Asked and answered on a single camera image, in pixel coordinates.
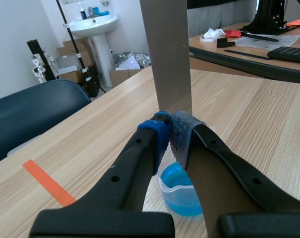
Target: orange paper strip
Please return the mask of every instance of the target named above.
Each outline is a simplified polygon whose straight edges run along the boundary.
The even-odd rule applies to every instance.
[[[54,181],[43,169],[34,161],[29,160],[23,167],[60,203],[66,207],[76,200],[63,187]]]

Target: table surface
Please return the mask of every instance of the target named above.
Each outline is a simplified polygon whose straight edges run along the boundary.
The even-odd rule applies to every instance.
[[[241,29],[245,25],[248,25],[248,23],[238,23],[238,24],[224,27],[223,29],[224,30],[226,30],[226,29],[238,30],[238,29]],[[294,30],[284,33],[282,35],[300,35],[300,28],[294,29]],[[233,54],[233,53],[224,52],[224,50],[233,50],[233,51],[248,53],[248,54],[252,54],[252,55],[267,57],[267,54],[269,52],[267,50],[257,49],[257,48],[252,48],[252,47],[242,47],[242,46],[217,48],[216,42],[201,42],[200,36],[201,35],[190,38],[189,39],[190,46],[199,48],[202,50],[206,50],[209,52],[214,52],[214,53],[218,53],[218,54],[222,54],[222,55],[236,57],[236,58],[240,58],[240,59],[244,59],[244,60],[250,60],[250,61],[274,65],[274,66],[280,66],[280,67],[284,67],[284,68],[300,70],[300,63],[275,60],[275,59],[272,59],[272,60],[257,59],[257,58],[246,57],[246,56],[241,56],[241,55],[237,55],[237,54]],[[293,45],[291,45],[291,47],[300,48],[300,38]]]
[[[238,155],[300,199],[300,84],[192,70],[194,115]],[[158,111],[151,67],[0,162],[0,237],[26,238],[36,215],[61,207],[23,168],[32,159],[75,199],[116,159],[137,125]],[[171,163],[168,150],[162,166]],[[203,217],[166,208],[152,178],[145,211],[172,214],[176,237],[206,237]]]

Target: white sink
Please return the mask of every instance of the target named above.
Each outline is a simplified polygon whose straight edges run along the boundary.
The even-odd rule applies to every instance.
[[[112,87],[109,72],[115,64],[105,32],[113,30],[117,25],[117,20],[117,13],[114,10],[111,10],[109,11],[109,15],[98,16],[86,20],[75,20],[69,24],[70,30],[74,36],[91,37],[106,87]]]
[[[86,20],[75,20],[69,23],[70,30],[77,37],[93,37],[111,31],[117,25],[118,15],[109,11],[109,15]]]

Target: dark blue chair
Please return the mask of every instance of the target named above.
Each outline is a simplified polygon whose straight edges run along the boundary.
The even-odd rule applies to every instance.
[[[91,102],[68,80],[53,80],[0,99],[0,161]]]

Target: floor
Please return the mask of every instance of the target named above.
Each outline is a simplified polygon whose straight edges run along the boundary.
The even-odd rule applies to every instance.
[[[101,88],[103,88],[103,90],[106,91],[106,93],[109,92],[111,89],[113,89],[113,88],[107,88],[107,87],[104,85],[104,82],[103,82],[102,80],[101,80],[101,82],[100,82],[100,86],[101,86]],[[91,101],[96,100],[97,98],[101,97],[101,96],[104,95],[104,94],[105,94],[105,93],[100,89],[100,90],[99,90],[98,96],[95,97],[95,98],[91,98]]]

